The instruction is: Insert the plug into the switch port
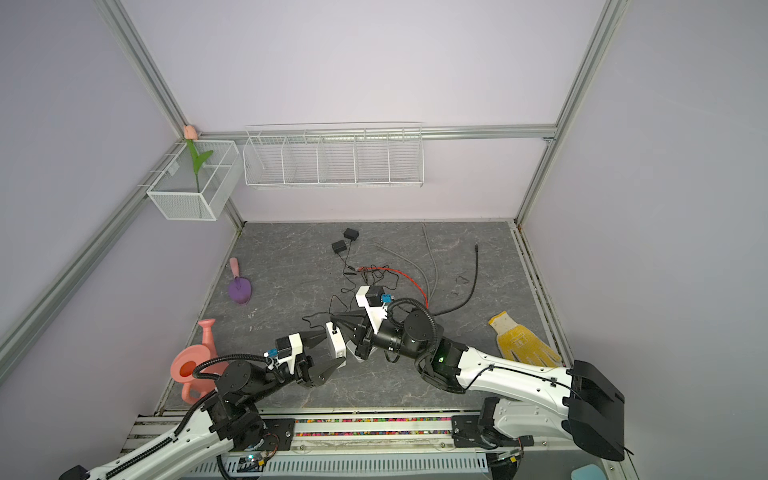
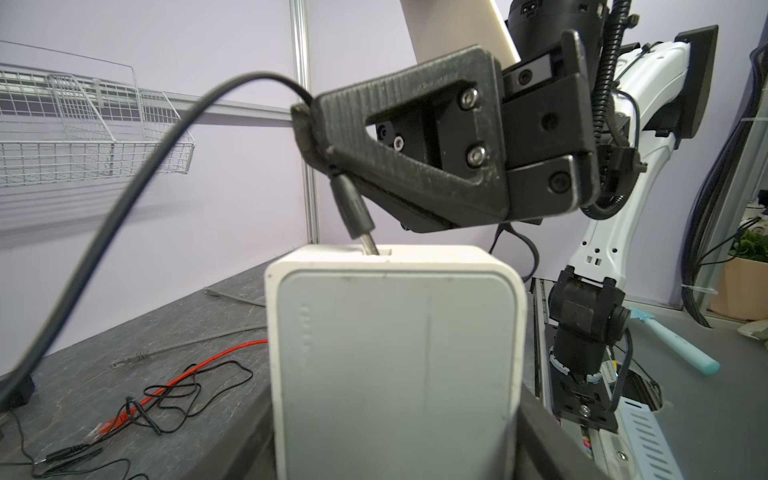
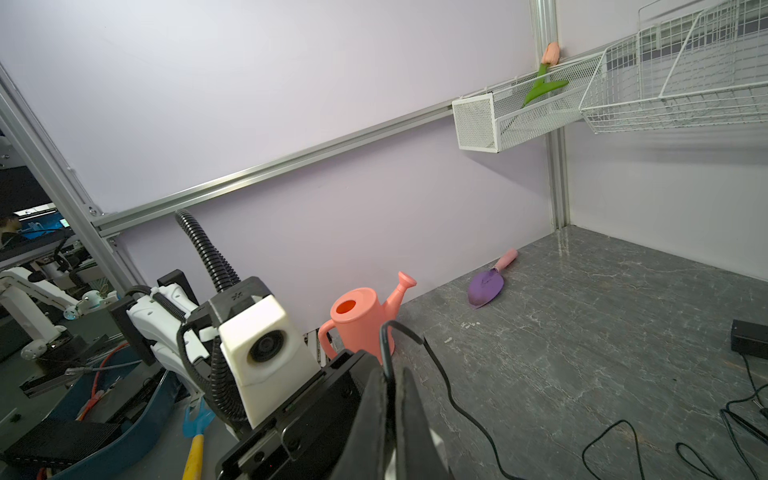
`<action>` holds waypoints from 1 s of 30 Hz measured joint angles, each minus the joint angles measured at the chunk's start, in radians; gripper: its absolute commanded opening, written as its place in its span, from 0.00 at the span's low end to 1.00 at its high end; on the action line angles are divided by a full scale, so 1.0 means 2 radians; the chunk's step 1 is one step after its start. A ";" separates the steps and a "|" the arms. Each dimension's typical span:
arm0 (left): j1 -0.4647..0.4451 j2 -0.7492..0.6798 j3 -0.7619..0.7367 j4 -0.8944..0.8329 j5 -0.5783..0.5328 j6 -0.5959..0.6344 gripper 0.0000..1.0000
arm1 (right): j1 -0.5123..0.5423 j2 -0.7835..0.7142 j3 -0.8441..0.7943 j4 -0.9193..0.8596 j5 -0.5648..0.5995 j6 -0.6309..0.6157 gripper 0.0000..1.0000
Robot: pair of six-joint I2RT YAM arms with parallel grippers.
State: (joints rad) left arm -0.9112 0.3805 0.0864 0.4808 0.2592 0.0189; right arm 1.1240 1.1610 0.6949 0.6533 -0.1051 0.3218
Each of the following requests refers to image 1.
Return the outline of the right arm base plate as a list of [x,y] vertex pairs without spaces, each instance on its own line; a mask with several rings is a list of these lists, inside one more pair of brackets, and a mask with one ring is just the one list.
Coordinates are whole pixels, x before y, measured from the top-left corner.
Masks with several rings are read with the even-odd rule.
[[451,418],[451,436],[457,448],[493,450],[502,447],[532,447],[531,435],[508,437],[490,425],[489,420],[477,415],[454,415]]

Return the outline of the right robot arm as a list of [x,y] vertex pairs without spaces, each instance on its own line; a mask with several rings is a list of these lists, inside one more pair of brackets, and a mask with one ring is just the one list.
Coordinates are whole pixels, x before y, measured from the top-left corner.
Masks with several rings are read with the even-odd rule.
[[409,298],[331,320],[360,360],[380,349],[412,359],[420,377],[442,391],[491,394],[483,414],[493,445],[559,437],[605,460],[625,458],[625,397],[589,362],[542,367],[495,357],[445,337],[431,312]]

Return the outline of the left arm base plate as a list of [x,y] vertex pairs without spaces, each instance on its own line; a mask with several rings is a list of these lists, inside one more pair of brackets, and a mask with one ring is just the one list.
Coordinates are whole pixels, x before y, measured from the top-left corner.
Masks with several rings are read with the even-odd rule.
[[235,436],[233,451],[287,451],[291,448],[295,418],[266,418]]

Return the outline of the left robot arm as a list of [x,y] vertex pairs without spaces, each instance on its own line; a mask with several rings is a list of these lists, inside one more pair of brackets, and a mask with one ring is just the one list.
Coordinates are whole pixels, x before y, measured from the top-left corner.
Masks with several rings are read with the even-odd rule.
[[332,323],[276,341],[262,354],[229,354],[193,370],[214,388],[195,401],[176,427],[104,465],[76,465],[62,479],[180,479],[205,461],[258,446],[268,435],[257,403],[293,382],[321,386],[346,361],[341,330]]

